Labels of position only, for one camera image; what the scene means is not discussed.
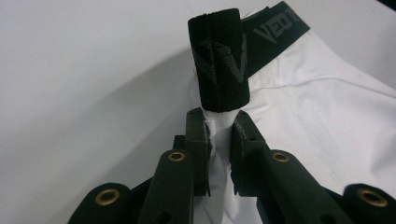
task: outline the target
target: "white background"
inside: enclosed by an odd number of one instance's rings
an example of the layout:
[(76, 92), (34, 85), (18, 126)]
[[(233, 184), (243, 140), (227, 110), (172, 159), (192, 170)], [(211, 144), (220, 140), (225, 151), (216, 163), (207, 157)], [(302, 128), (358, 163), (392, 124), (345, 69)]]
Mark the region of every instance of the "white background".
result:
[[(106, 182), (149, 178), (191, 108), (188, 19), (278, 1), (0, 2), (0, 223), (66, 223)], [(396, 89), (396, 13), (290, 0), (337, 54)]]

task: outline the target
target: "black rolled strap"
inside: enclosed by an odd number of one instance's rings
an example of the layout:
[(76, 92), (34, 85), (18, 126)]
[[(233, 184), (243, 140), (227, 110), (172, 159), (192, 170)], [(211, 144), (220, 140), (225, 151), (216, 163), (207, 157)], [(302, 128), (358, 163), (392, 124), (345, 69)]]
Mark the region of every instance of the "black rolled strap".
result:
[(203, 109), (226, 112), (246, 105), (247, 40), (238, 9), (205, 14), (188, 25)]

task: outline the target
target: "black webbing strap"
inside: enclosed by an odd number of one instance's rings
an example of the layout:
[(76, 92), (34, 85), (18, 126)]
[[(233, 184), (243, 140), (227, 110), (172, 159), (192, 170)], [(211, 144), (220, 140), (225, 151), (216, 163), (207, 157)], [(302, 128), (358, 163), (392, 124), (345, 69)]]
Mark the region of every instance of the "black webbing strap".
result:
[(242, 20), (247, 38), (247, 76), (251, 77), (287, 49), (309, 27), (284, 2)]
[(246, 105), (248, 77), (308, 30), (284, 2), (242, 21), (236, 8), (189, 20), (203, 109), (225, 112)]

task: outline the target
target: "printed logo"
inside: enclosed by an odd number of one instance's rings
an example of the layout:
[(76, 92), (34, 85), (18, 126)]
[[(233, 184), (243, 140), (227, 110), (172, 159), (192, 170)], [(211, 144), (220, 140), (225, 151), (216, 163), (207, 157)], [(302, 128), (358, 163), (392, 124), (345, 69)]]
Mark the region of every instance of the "printed logo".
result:
[(290, 9), (277, 14), (269, 21), (260, 25), (260, 29), (253, 29), (257, 35), (277, 44), (276, 39), (280, 37), (286, 30), (289, 30), (293, 23), (291, 21), (299, 21), (297, 15)]
[[(241, 83), (245, 79), (245, 71), (248, 63), (247, 57), (247, 40), (246, 36), (242, 36), (242, 52), (241, 52), (241, 66), (240, 69), (236, 65), (235, 58), (229, 46), (223, 45), (217, 41), (211, 42), (210, 39), (205, 39), (201, 41), (201, 46), (207, 50), (212, 50), (213, 54), (218, 54), (221, 58), (221, 62), (225, 64), (230, 73), (236, 78), (236, 80)], [(207, 77), (217, 84), (217, 77), (215, 71), (215, 65), (213, 63), (208, 63), (203, 59), (194, 49), (192, 49), (192, 54), (194, 56), (196, 66), (207, 75)], [(213, 55), (211, 55), (210, 61), (213, 62)]]

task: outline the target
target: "brass grommet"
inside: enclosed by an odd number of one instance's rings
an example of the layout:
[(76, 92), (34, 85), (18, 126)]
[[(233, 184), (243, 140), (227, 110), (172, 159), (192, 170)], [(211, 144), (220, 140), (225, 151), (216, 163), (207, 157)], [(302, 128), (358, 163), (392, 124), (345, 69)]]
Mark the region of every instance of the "brass grommet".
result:
[[(107, 193), (111, 193), (113, 196), (108, 199), (103, 199), (102, 197)], [(95, 202), (99, 205), (105, 206), (114, 203), (119, 197), (120, 192), (117, 189), (104, 189), (96, 195)]]
[(289, 157), (283, 153), (280, 153), (280, 152), (274, 152), (273, 159), (275, 161), (282, 161), (282, 162), (289, 161)]
[(172, 152), (168, 156), (169, 161), (183, 161), (184, 159), (186, 159), (186, 155), (181, 152)]
[(388, 201), (384, 197), (369, 189), (358, 189), (358, 196), (375, 207), (386, 207), (388, 205)]

